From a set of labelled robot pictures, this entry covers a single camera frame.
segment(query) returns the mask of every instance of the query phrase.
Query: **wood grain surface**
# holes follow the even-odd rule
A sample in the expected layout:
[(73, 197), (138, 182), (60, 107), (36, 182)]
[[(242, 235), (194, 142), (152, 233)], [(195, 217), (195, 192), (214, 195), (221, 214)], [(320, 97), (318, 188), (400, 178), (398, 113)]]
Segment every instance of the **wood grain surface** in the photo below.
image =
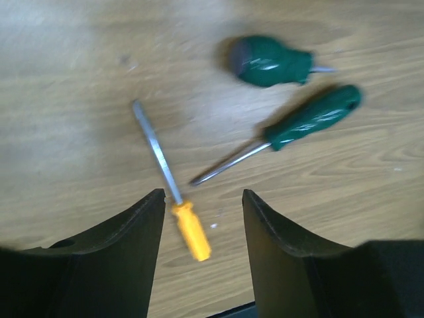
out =
[[(424, 237), (422, 0), (0, 0), (0, 244), (49, 246), (164, 181), (131, 112), (140, 98), (213, 248), (193, 261), (168, 212), (149, 317), (253, 300), (241, 195), (325, 238)], [(334, 66), (260, 89), (224, 67), (263, 33)], [(315, 91), (355, 83), (361, 109), (209, 182), (188, 181)]]

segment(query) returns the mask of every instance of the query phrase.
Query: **green-handled screwdriver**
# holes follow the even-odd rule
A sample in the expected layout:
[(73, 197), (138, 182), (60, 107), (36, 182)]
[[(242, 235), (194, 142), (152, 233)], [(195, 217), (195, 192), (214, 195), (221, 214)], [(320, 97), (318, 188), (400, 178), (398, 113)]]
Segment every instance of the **green-handled screwdriver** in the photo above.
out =
[(333, 68), (315, 65), (312, 53), (263, 35), (242, 37), (233, 43), (229, 64), (242, 81), (261, 87), (279, 83), (303, 85), (310, 73), (335, 72)]
[(190, 184), (198, 186), (269, 146), (272, 150), (279, 151), (292, 141), (329, 128), (358, 108), (361, 101), (362, 93), (356, 86), (344, 85), (333, 89), (276, 124), (265, 128), (261, 140), (251, 143), (236, 156), (220, 162), (192, 179)]

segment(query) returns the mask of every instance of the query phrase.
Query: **stubby screwdriver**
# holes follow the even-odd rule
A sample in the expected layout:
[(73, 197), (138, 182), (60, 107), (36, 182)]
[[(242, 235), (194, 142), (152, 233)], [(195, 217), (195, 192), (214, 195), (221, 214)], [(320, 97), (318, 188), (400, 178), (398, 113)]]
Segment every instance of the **stubby screwdriver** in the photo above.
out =
[(279, 83), (307, 83), (310, 73), (335, 72), (316, 66), (310, 52), (294, 50), (269, 36), (237, 40), (229, 54), (232, 72), (241, 80), (261, 87)]

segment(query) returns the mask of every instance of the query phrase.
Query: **black plastic claw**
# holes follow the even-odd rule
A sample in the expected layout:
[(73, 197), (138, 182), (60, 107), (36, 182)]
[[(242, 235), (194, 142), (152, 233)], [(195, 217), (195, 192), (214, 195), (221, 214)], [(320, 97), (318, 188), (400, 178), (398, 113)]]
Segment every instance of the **black plastic claw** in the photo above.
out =
[(424, 317), (424, 241), (348, 248), (290, 221), (251, 190), (243, 211), (259, 317)]
[(0, 317), (146, 317), (165, 193), (50, 248), (1, 249)]

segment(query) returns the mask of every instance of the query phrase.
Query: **screwdriver tip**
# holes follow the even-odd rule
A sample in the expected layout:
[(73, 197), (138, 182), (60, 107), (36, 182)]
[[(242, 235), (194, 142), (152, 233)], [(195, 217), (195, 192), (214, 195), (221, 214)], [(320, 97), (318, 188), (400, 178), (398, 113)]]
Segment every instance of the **screwdriver tip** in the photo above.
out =
[(311, 73), (334, 73), (337, 72), (335, 68), (328, 68), (326, 66), (313, 66)]

